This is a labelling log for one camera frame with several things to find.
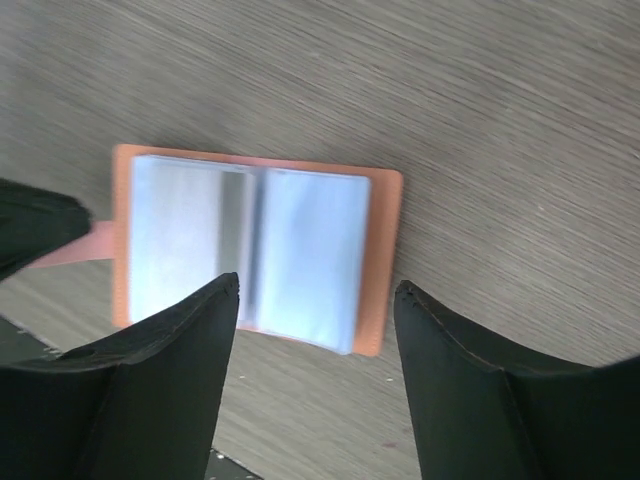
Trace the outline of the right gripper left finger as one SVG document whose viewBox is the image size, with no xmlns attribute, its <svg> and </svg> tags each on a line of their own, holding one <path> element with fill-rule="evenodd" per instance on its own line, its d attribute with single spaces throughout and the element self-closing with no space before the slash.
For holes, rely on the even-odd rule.
<svg viewBox="0 0 640 480">
<path fill-rule="evenodd" d="M 1 368 L 5 479 L 201 479 L 239 310 L 226 273 L 55 358 Z"/>
</svg>

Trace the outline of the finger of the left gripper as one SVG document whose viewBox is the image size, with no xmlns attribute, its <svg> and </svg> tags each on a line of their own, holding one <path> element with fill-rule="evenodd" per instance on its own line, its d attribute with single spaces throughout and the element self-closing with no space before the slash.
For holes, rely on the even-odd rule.
<svg viewBox="0 0 640 480">
<path fill-rule="evenodd" d="M 89 233 L 91 213 L 77 199 L 1 180 L 1 278 Z"/>
</svg>

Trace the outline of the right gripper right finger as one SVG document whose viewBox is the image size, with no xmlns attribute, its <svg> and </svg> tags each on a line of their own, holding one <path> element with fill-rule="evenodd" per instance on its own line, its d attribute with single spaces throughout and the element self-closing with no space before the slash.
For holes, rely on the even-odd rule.
<svg viewBox="0 0 640 480">
<path fill-rule="evenodd" d="M 591 367 L 452 311 L 410 281 L 394 299 L 425 479 L 635 479 L 639 361 Z"/>
</svg>

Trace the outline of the pink card holder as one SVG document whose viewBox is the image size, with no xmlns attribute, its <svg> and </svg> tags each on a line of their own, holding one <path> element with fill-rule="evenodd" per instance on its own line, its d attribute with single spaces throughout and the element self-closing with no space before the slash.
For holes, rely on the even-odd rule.
<svg viewBox="0 0 640 480">
<path fill-rule="evenodd" d="M 120 327 L 234 272 L 240 329 L 375 356 L 402 190 L 392 169 L 122 144 L 113 219 L 41 265 L 111 260 Z"/>
</svg>

